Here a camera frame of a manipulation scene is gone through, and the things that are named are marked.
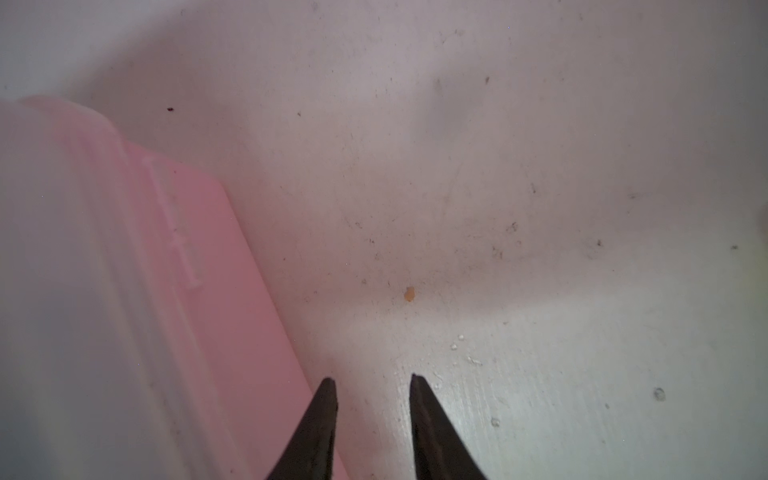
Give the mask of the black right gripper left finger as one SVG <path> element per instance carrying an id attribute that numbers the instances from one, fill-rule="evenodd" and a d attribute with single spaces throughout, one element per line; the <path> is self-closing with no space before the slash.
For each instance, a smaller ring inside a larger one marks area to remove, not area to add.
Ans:
<path id="1" fill-rule="evenodd" d="M 338 415 L 336 382 L 324 378 L 315 391 L 269 480 L 330 480 Z"/>

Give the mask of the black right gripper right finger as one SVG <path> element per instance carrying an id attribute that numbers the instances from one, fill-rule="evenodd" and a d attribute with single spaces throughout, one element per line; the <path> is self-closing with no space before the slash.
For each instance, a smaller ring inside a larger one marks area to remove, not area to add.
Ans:
<path id="1" fill-rule="evenodd" d="M 421 375 L 411 376 L 409 410 L 418 480 L 487 479 Z"/>

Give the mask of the pink plastic tool box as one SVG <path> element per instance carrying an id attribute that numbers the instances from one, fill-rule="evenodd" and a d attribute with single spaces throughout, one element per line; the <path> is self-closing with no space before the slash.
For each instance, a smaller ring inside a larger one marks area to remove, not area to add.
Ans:
<path id="1" fill-rule="evenodd" d="M 313 390 L 222 185 L 1 105 L 1 475 L 264 479 Z"/>

